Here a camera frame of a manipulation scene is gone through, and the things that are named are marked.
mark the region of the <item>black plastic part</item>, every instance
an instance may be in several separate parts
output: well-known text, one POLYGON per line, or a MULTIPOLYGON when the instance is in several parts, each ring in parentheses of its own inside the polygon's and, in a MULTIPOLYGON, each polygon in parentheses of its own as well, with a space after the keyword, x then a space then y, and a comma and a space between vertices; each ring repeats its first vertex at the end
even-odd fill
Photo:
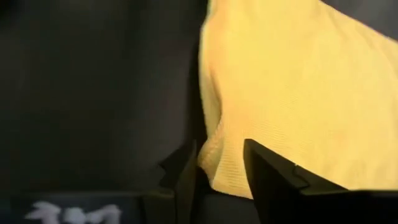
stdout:
POLYGON ((344 190, 251 139, 244 163, 261 223, 398 223, 398 191, 344 190))
POLYGON ((190 223, 195 192, 196 144, 176 151, 162 163, 166 175, 160 189, 143 197, 147 224, 190 223))

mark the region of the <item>yellow microfiber cloth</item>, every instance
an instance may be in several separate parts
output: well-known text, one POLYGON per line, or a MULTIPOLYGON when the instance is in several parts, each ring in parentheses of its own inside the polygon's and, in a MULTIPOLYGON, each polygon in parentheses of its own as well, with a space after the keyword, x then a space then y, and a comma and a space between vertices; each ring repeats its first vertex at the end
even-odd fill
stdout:
POLYGON ((318 0, 211 0, 199 165, 251 198, 251 138, 348 189, 398 189, 398 43, 318 0))

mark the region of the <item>microfiber cloth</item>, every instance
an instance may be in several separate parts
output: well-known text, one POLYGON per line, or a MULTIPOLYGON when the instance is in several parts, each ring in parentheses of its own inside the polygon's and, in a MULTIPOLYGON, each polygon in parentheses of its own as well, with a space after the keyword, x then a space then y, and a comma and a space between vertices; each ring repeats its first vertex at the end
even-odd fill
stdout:
POLYGON ((211 187, 252 198, 254 139, 347 189, 398 189, 398 42, 318 0, 211 0, 200 87, 211 187))

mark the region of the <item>dark gray surface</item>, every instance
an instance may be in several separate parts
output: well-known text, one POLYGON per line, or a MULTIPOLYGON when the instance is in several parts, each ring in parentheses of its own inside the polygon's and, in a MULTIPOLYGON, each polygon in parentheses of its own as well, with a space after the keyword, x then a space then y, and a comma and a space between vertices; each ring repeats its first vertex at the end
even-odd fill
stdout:
POLYGON ((335 9, 374 30, 398 40, 398 1, 396 0, 323 0, 335 9))
POLYGON ((0 20, 13 190, 130 188, 191 138, 206 2, 16 2, 0 20))

